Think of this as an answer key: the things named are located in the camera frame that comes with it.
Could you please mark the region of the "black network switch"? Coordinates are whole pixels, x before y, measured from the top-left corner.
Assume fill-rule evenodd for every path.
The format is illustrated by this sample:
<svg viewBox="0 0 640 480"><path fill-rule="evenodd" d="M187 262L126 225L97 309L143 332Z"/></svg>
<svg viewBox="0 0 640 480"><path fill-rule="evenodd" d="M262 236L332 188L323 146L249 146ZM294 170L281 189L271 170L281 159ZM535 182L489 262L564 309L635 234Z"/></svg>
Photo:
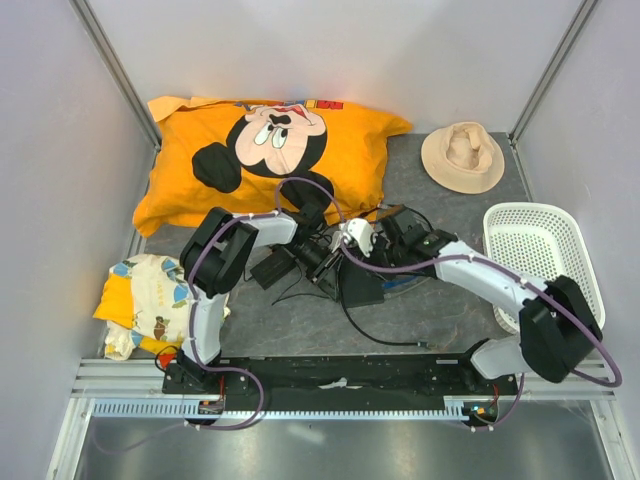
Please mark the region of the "black network switch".
<svg viewBox="0 0 640 480"><path fill-rule="evenodd" d="M338 280L339 299L347 308L378 305L384 302L381 280L348 260L342 261Z"/></svg>

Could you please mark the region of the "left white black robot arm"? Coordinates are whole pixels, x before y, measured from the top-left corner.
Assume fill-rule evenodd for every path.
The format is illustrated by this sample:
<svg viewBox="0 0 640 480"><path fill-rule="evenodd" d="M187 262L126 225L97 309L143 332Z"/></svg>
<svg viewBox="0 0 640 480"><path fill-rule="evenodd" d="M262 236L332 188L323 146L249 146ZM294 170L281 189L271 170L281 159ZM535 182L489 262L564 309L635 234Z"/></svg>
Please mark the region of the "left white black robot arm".
<svg viewBox="0 0 640 480"><path fill-rule="evenodd" d="M240 215L216 207L207 214L179 258L193 304L188 337L165 370L165 394L218 390L224 306L255 249L272 250L251 269L261 288L268 289L298 267L328 298L339 299L338 254L321 244L327 228L314 204L297 212Z"/></svg>

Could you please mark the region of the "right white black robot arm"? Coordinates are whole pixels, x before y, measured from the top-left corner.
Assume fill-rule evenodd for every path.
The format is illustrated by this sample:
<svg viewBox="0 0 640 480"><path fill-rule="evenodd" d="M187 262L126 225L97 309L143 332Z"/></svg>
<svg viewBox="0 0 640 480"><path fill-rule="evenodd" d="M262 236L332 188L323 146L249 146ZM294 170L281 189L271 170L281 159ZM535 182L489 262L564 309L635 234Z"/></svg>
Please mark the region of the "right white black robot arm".
<svg viewBox="0 0 640 480"><path fill-rule="evenodd" d="M419 273L461 287L516 320L515 334L482 340L466 351L458 381L477 394L495 378L534 372L560 383L602 345L599 327L579 285L526 276L477 252L453 233L423 225L404 205L385 211L364 236L374 265Z"/></svg>

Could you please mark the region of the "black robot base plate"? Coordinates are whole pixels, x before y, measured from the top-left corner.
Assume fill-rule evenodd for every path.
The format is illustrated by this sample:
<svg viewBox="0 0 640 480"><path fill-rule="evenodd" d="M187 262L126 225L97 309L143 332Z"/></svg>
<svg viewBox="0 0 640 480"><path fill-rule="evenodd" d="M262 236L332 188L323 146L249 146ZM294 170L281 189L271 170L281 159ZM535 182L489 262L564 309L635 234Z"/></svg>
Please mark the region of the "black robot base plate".
<svg viewBox="0 0 640 480"><path fill-rule="evenodd" d="M225 404L255 410L260 380L267 406L433 406L449 396L493 398L517 392L514 375L486 380L458 354L237 357L220 361L241 373L215 373Z"/></svg>

